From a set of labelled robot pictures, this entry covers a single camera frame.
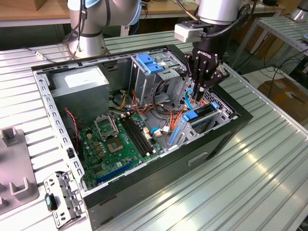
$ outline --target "cardboard box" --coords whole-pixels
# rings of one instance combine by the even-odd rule
[[[37,11],[45,2],[46,0],[0,0],[0,5]]]
[[[271,80],[258,87],[268,96]],[[287,78],[274,80],[270,99],[301,125],[308,123],[308,94]]]

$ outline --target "chip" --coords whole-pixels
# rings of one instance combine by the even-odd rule
[[[93,171],[94,171],[95,174],[96,174],[96,173],[99,173],[99,172],[102,171],[102,170],[103,170],[103,168],[102,168],[102,166],[100,166],[100,165],[93,168]]]
[[[122,144],[119,137],[114,137],[106,141],[107,147],[111,153],[115,153],[119,150],[124,149],[124,145]]]

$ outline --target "workbench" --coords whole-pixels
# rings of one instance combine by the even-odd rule
[[[235,67],[258,26],[264,29],[264,37],[271,33],[288,44],[288,48],[281,55],[282,58],[277,63],[277,66],[280,66],[284,60],[289,57],[291,48],[295,48],[304,55],[308,55],[308,42],[302,39],[303,35],[308,34],[308,22],[297,23],[286,16],[258,18],[254,21],[243,42],[236,51],[231,67]],[[255,46],[257,47],[252,49],[251,53],[253,53],[260,46],[261,42],[262,39],[256,42]]]
[[[160,32],[106,39],[111,53],[191,44]],[[34,47],[55,62],[69,59],[62,44]],[[12,231],[53,231],[43,180],[67,170],[35,84],[31,66],[47,64],[24,50],[0,51],[0,128],[23,129],[39,197],[0,216]],[[144,200],[102,230],[295,230],[308,214],[308,132],[226,66],[220,85],[253,115],[220,154]],[[90,230],[82,217],[66,228]]]

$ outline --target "yellow cable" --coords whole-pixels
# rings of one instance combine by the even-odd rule
[[[124,97],[123,97],[123,102],[122,102],[121,106],[119,106],[119,107],[117,108],[118,110],[120,110],[120,109],[122,109],[122,108],[124,107],[125,101],[126,101],[126,95],[124,95]]]

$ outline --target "wooden shelf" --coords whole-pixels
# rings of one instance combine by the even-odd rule
[[[185,7],[188,11],[193,12],[197,5],[194,3],[186,3]],[[176,14],[184,13],[181,7],[168,0],[167,2],[153,1],[149,2],[148,14]],[[69,9],[66,0],[47,0],[42,7],[34,12],[18,9],[8,6],[0,6],[0,21],[13,20],[38,20],[38,19],[56,19],[69,18]]]

